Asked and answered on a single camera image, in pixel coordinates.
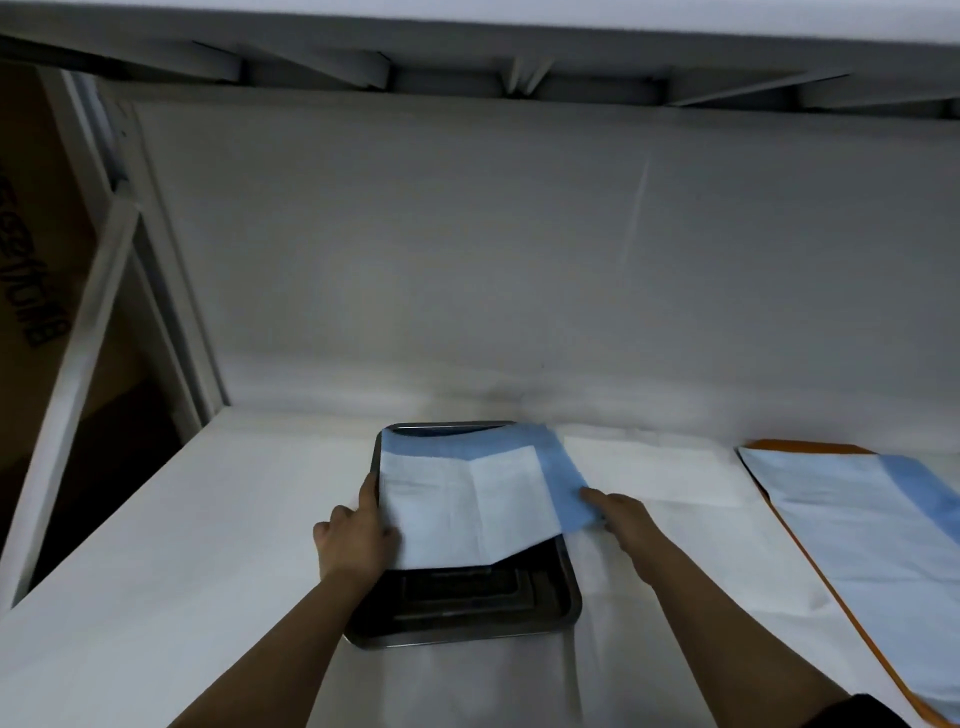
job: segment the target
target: white backdrop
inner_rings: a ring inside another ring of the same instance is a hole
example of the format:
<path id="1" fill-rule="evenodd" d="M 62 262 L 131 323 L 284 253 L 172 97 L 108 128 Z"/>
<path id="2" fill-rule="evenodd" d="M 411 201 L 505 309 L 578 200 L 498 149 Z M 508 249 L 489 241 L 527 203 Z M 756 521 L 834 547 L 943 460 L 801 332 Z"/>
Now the white backdrop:
<path id="1" fill-rule="evenodd" d="M 955 125 L 113 93 L 232 403 L 960 443 Z"/>

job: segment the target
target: black sleeve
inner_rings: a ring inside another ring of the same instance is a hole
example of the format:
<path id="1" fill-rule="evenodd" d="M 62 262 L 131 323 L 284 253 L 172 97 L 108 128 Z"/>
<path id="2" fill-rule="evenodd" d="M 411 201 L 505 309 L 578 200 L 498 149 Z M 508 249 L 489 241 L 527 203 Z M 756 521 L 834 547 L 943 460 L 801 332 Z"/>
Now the black sleeve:
<path id="1" fill-rule="evenodd" d="M 831 705 L 804 728 L 840 728 L 864 725 L 871 728 L 906 728 L 906 722 L 871 695 L 854 695 Z"/>

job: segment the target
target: left hand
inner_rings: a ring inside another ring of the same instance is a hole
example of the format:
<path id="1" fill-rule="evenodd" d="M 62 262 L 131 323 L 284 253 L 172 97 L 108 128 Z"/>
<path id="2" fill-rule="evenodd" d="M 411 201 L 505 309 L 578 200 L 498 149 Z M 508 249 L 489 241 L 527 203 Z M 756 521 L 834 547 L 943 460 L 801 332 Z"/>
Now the left hand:
<path id="1" fill-rule="evenodd" d="M 320 555 L 320 576 L 346 577 L 365 595 L 394 561 L 400 535 L 384 528 L 376 502 L 376 473 L 360 486 L 360 503 L 355 511 L 338 505 L 330 520 L 313 527 L 313 540 Z"/>

